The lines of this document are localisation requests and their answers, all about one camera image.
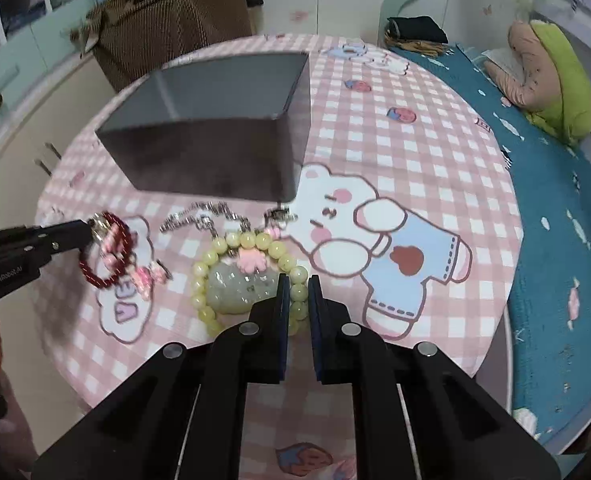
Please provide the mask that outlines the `pink and green pillow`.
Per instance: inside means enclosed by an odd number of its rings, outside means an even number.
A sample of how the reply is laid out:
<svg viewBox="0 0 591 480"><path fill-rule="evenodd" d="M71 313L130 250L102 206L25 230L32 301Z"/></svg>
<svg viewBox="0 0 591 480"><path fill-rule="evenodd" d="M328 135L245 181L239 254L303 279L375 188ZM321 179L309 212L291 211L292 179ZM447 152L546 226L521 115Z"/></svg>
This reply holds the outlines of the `pink and green pillow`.
<svg viewBox="0 0 591 480"><path fill-rule="evenodd" d="M570 41L556 24L533 20L512 23L508 44L521 75L489 58L489 78L532 125L575 148L591 133L591 81Z"/></svg>

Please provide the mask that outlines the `brown dotted fabric bag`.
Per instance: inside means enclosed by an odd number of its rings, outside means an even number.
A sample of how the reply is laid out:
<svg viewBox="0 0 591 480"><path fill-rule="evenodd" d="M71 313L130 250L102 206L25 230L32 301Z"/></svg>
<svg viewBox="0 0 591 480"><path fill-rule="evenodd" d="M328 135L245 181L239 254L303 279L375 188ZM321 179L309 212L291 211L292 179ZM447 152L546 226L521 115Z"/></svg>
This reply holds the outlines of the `brown dotted fabric bag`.
<svg viewBox="0 0 591 480"><path fill-rule="evenodd" d="M105 0L70 32L114 90L181 55L250 36L249 10L264 0Z"/></svg>

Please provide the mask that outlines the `grey metal tin box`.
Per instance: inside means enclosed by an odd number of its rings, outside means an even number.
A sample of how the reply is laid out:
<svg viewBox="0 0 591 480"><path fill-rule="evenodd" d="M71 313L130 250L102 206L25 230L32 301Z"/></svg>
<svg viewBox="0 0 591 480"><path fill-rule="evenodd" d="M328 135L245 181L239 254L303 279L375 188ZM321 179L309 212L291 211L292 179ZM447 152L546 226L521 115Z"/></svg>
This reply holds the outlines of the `grey metal tin box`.
<svg viewBox="0 0 591 480"><path fill-rule="evenodd" d="M156 70L96 134L139 191L288 203L310 131L309 55L263 52Z"/></svg>

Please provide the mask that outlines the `pink checkered tablecloth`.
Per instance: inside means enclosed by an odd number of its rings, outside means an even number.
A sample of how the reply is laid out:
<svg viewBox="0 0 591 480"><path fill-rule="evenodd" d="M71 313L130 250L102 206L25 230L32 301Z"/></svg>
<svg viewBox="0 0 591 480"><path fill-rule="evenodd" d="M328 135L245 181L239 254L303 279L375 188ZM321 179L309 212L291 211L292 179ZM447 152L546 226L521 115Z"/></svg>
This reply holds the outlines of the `pink checkered tablecloth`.
<svg viewBox="0 0 591 480"><path fill-rule="evenodd" d="M290 219L272 234L295 266L353 321L392 344L437 344L465 372L489 351L515 276L522 221L497 129L448 87L447 66L420 66L343 38L249 37L192 61L248 53L309 55L311 131ZM130 278L107 289L84 280L75 252L36 284L41 342L88 405L98 404L163 344L211 341L233 315L207 304L195 264L209 233L161 224L195 201L139 191L97 138L125 100L119 93L72 141L38 201L56 223L110 211L135 237L139 266L159 260L169 281L139 294Z"/></svg>

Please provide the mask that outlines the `mint drawer cabinet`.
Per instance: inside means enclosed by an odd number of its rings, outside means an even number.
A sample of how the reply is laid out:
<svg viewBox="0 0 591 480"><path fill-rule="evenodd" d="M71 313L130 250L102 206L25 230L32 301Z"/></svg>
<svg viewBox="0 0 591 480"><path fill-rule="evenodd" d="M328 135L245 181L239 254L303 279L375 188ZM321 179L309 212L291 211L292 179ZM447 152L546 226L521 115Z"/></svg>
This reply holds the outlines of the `mint drawer cabinet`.
<svg viewBox="0 0 591 480"><path fill-rule="evenodd" d="M81 47L74 34L102 0L0 0L0 128Z"/></svg>

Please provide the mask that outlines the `folded dark clothes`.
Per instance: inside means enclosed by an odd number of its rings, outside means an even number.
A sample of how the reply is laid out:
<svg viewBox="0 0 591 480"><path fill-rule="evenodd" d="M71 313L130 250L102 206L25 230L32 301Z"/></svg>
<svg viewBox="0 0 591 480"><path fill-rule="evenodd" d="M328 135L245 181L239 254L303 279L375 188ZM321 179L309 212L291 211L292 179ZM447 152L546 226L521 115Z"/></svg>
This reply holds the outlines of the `folded dark clothes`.
<svg viewBox="0 0 591 480"><path fill-rule="evenodd" d="M384 26L384 44L438 58L446 53L448 39L444 30L430 16L388 18Z"/></svg>

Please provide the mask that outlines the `teal patterned bed sheet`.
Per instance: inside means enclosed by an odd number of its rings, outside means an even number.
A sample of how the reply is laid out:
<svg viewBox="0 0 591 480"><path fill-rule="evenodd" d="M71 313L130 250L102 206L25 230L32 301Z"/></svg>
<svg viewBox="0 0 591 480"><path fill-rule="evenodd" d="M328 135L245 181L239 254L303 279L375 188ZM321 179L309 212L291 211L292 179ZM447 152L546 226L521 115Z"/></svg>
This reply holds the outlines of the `teal patterned bed sheet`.
<svg viewBox="0 0 591 480"><path fill-rule="evenodd" d="M533 126L459 49L406 53L491 127L516 191L524 239L508 300L512 407L552 453L591 424L591 164Z"/></svg>

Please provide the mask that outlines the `pink charm hair clip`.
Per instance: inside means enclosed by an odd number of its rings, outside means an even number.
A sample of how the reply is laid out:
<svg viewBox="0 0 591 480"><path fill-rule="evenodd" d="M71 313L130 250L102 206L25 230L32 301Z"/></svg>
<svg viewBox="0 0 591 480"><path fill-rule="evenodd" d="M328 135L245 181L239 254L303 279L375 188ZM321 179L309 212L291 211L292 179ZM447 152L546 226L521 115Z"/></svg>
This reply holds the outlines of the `pink charm hair clip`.
<svg viewBox="0 0 591 480"><path fill-rule="evenodd" d="M130 277L143 300L151 299L155 284L164 285L172 280L171 272L158 259L151 260L148 266L134 266Z"/></svg>

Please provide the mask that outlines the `pink bow hair clip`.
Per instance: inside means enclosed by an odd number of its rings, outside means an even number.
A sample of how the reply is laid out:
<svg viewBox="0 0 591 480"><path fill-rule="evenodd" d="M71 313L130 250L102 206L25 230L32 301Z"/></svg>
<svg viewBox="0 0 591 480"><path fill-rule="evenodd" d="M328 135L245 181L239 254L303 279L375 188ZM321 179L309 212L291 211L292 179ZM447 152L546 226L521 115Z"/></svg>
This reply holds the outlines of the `pink bow hair clip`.
<svg viewBox="0 0 591 480"><path fill-rule="evenodd" d="M288 207L275 207L264 212L263 232L273 240L280 240L285 236L287 226L297 221L297 215Z"/></svg>

